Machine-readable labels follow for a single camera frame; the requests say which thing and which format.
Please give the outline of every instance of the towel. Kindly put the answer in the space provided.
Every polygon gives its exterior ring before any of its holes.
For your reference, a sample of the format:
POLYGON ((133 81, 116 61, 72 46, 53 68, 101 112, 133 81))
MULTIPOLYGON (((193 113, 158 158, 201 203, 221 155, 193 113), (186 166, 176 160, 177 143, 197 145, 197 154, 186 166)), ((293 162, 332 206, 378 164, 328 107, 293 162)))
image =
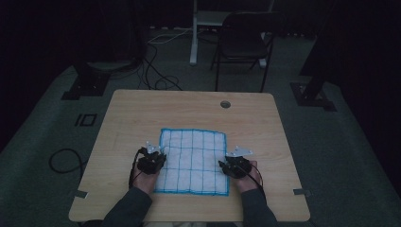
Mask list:
POLYGON ((226 153, 224 133, 162 129, 159 146, 167 160, 155 192, 228 196, 229 178, 218 165, 226 153))

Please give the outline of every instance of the forearm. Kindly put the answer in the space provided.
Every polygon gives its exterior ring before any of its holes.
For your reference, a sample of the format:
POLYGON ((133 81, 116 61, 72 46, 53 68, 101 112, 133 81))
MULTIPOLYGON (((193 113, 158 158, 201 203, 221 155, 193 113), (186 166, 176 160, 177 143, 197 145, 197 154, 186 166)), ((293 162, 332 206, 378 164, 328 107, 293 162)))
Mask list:
POLYGON ((133 187, 107 214, 102 227, 140 226, 151 203, 152 200, 147 193, 133 187))
POLYGON ((258 189, 241 193, 244 226, 271 227, 277 226, 277 219, 265 204, 265 199, 258 189))

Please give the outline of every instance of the chair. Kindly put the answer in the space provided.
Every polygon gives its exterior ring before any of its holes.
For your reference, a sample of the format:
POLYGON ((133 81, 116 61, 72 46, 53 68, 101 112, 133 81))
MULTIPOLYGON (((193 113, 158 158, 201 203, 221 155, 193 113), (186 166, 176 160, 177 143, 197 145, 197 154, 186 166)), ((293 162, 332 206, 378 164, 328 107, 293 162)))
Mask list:
POLYGON ((218 34, 218 47, 210 69, 217 64, 215 91, 218 90, 218 74, 221 63, 250 63, 252 69, 259 59, 266 59, 266 67, 260 92, 265 87, 269 71, 273 40, 285 24, 280 12, 238 11, 229 14, 218 34))

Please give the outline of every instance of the person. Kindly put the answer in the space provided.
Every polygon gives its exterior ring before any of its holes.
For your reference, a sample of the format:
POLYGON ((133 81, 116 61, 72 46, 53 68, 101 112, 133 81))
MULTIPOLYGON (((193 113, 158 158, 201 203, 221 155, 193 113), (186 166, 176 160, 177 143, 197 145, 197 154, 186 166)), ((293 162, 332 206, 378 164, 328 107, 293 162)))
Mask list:
MULTIPOLYGON (((250 172, 257 181, 260 176, 256 171, 257 162, 251 161, 254 166, 250 172)), ((102 221, 102 227, 125 227, 141 226, 148 209, 152 204, 150 194, 153 192, 159 172, 156 174, 139 174, 135 167, 135 180, 132 188, 113 207, 102 221)), ((233 179, 234 184, 240 192, 243 207, 243 226, 246 227, 270 227, 277 226, 277 219, 265 203, 262 192, 256 183, 248 176, 241 179, 233 179)), ((208 223, 207 226, 219 226, 218 223, 208 223)))

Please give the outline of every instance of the dark green floor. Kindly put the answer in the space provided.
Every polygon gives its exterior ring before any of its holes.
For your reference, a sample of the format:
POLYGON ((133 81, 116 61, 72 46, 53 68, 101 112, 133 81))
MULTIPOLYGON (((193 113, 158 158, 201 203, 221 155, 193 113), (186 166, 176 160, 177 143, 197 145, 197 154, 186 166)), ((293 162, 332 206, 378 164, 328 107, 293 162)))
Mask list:
MULTIPOLYGON (((158 54, 153 65, 165 76, 177 77, 183 90, 213 91, 215 71, 209 66, 215 46, 200 42, 198 65, 190 66, 190 45, 189 36, 156 44, 158 54)), ((311 219, 317 226, 401 226, 401 201, 340 89, 332 84, 323 87, 337 112, 296 104, 289 84, 310 80, 298 75, 312 45, 313 41, 304 38, 279 38, 265 87, 265 92, 275 97, 303 188, 312 193, 307 198, 311 219)), ((149 60, 153 53, 150 47, 149 60)), ((248 71, 248 66, 223 65, 219 89, 257 92, 262 73, 257 67, 248 71)), ((148 75, 154 84, 158 76, 154 71, 148 75)), ((118 73, 109 80, 104 96, 61 100, 75 77, 69 68, 55 79, 0 154, 0 219, 5 226, 77 226, 68 219, 68 212, 78 188, 79 171, 57 174, 48 165, 49 157, 61 148, 72 148, 83 160, 88 159, 113 91, 147 89, 139 83, 137 73, 118 73), (76 126, 80 114, 97 114, 94 126, 76 126)), ((78 160, 72 153, 64 153, 54 164, 67 169, 78 160)), ((312 225, 282 222, 280 226, 312 225)))

